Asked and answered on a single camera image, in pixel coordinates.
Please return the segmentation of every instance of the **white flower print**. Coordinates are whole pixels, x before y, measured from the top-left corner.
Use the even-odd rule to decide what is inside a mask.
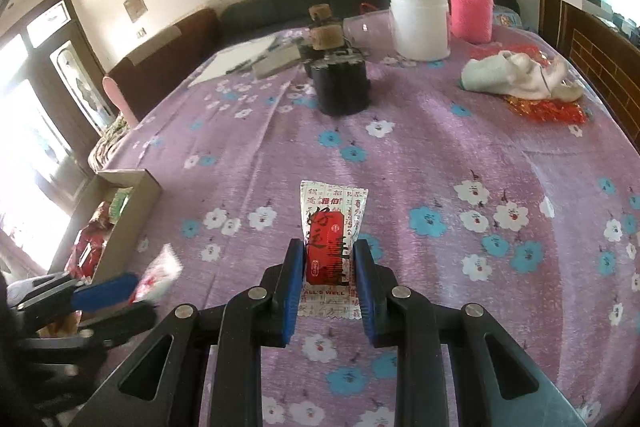
[[[620,324],[620,320],[622,320],[623,311],[624,311],[624,307],[622,305],[622,302],[619,302],[618,304],[613,306],[613,309],[609,314],[609,320],[611,321],[612,326],[617,326],[618,324]]]
[[[610,243],[618,243],[622,239],[622,225],[617,219],[609,219],[604,229],[604,237]]]
[[[136,248],[136,250],[142,253],[143,251],[146,251],[147,248],[149,248],[149,238],[145,237],[142,241],[138,243],[138,247]]]
[[[210,243],[200,252],[200,257],[207,263],[217,261],[220,258],[220,247],[215,243]]]
[[[453,188],[458,194],[458,199],[467,203],[478,204],[489,201],[489,191],[480,182],[464,180]]]
[[[235,118],[244,118],[244,117],[246,117],[246,116],[249,116],[249,115],[251,114],[251,111],[252,111],[252,110],[253,110],[253,109],[249,109],[249,108],[243,109],[242,111],[238,111],[238,112],[234,115],[234,117],[235,117]]]
[[[551,204],[551,200],[546,196],[542,201],[540,201],[540,205],[538,207],[543,216],[548,217],[549,219],[556,217],[556,210],[554,209],[553,204]]]
[[[377,411],[365,411],[354,427],[393,427],[395,415],[394,411],[386,407],[380,407]]]
[[[264,230],[273,224],[273,220],[278,213],[270,206],[259,206],[247,217],[249,218],[249,226],[255,230]]]
[[[274,398],[262,397],[262,419],[269,425],[284,423],[284,407]]]
[[[197,154],[194,154],[193,156],[189,156],[184,161],[184,168],[193,169],[198,164],[199,159],[200,159],[200,156],[198,156]]]
[[[569,126],[569,132],[577,138],[582,138],[582,129],[576,124],[572,124]]]
[[[578,414],[585,423],[592,423],[600,414],[600,402],[587,402],[578,409]]]
[[[386,120],[374,120],[369,125],[367,125],[365,129],[371,136],[375,136],[376,138],[384,138],[387,134],[393,131],[395,125],[395,123],[388,122]]]
[[[289,406],[289,414],[293,416],[293,420],[300,425],[320,425],[320,422],[324,419],[324,409],[309,402],[309,400],[292,403]]]
[[[222,232],[222,235],[235,235],[238,230],[240,230],[240,218],[235,217],[234,219],[227,219],[220,232]]]
[[[529,214],[529,209],[526,206],[517,206],[513,201],[509,201],[507,204],[498,205],[494,219],[502,229],[517,232],[529,224],[527,214]]]
[[[486,227],[489,226],[489,220],[480,214],[480,212],[476,212],[475,210],[462,212],[462,214],[460,214],[460,219],[462,220],[462,224],[465,225],[465,228],[467,230],[472,230],[473,232],[484,232]]]
[[[334,343],[318,333],[305,338],[302,352],[312,362],[329,362],[338,356]]]
[[[486,263],[486,257],[475,253],[462,260],[462,273],[472,281],[486,281],[494,270]]]
[[[214,208],[204,216],[203,225],[208,230],[219,229],[226,221],[226,210],[224,208]]]

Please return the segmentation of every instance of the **red and white packet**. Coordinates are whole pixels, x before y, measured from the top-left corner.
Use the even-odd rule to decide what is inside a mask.
[[[326,317],[338,319],[360,319],[360,303],[356,291],[351,250],[357,240],[367,203],[366,188],[329,185],[319,182],[300,183],[300,211],[305,244],[311,229],[310,216],[328,208],[344,216],[344,253],[342,260],[342,285],[312,285],[306,280],[302,286],[298,315],[303,317]]]
[[[164,245],[140,278],[140,282],[131,295],[130,302],[151,301],[158,304],[182,272],[182,263],[170,244]]]

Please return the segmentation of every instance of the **brown couch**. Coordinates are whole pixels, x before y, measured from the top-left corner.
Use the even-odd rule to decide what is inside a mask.
[[[104,90],[135,126],[222,42],[216,12],[199,10],[145,41],[102,80]]]

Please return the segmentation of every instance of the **brown tiled wall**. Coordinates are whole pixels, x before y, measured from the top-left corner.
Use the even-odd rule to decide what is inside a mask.
[[[640,88],[604,52],[574,29],[569,54],[574,66],[609,104],[629,140],[640,145]]]

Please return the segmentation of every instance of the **door glass panel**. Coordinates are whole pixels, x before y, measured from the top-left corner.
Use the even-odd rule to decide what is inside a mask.
[[[64,1],[54,4],[46,12],[38,15],[27,26],[27,33],[29,34],[33,47],[37,48],[70,20],[71,18],[69,17],[69,12],[66,10]]]
[[[0,227],[48,269],[69,216],[41,186],[73,202],[86,176],[28,80],[0,99],[0,148]]]
[[[0,89],[5,87],[27,59],[27,48],[20,34],[0,50]]]
[[[91,83],[71,41],[56,49],[49,58],[86,119],[102,134],[113,123],[113,117],[102,95]]]

